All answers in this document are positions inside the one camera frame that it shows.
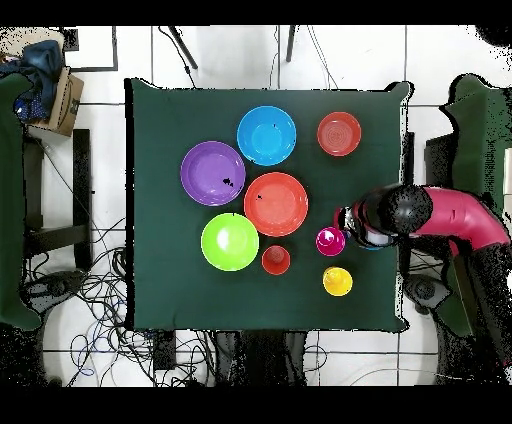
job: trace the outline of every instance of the magenta cup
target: magenta cup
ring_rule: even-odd
[[[345,237],[340,230],[334,227],[324,228],[316,236],[316,248],[322,255],[339,255],[344,247]]]

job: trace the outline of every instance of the lime green plate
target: lime green plate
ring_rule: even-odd
[[[245,216],[223,213],[213,218],[201,235],[206,260],[222,271],[239,271],[258,254],[256,228]]]

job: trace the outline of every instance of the black cloth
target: black cloth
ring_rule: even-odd
[[[22,121],[50,117],[61,71],[62,54],[54,40],[30,44],[23,49],[20,60],[0,65],[0,78],[19,72],[33,84],[16,102],[16,112]]]

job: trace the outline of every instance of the table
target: table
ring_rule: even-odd
[[[321,256],[316,233],[332,223],[336,207],[352,204],[368,190],[395,183],[400,167],[400,105],[409,84],[388,91],[356,90],[162,90],[126,80],[127,143],[134,153],[134,175],[128,173],[128,242],[134,228],[134,327],[138,329],[343,329],[398,332],[405,328],[395,315],[394,248],[373,252],[348,243],[335,258]],[[294,119],[297,144],[277,166],[244,160],[247,179],[242,193],[220,207],[197,204],[180,182],[187,151],[206,140],[236,147],[240,119],[253,107],[273,105]],[[332,111],[346,111],[362,126],[359,147],[334,158],[318,145],[316,130]],[[200,248],[206,223],[224,212],[243,213],[243,196],[256,177],[286,172],[305,187],[310,208],[302,226],[289,236],[260,235],[256,260],[238,272],[210,266]],[[291,253],[292,265],[282,276],[261,267],[261,253],[279,243]],[[322,285],[332,265],[348,269],[352,291],[332,297]]]

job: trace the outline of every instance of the orange plate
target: orange plate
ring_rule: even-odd
[[[286,236],[304,222],[308,213],[306,190],[295,178],[271,172],[256,178],[244,198],[245,216],[267,236]]]
[[[333,156],[352,153],[361,140],[361,126],[350,113],[333,112],[318,126],[320,147]]]

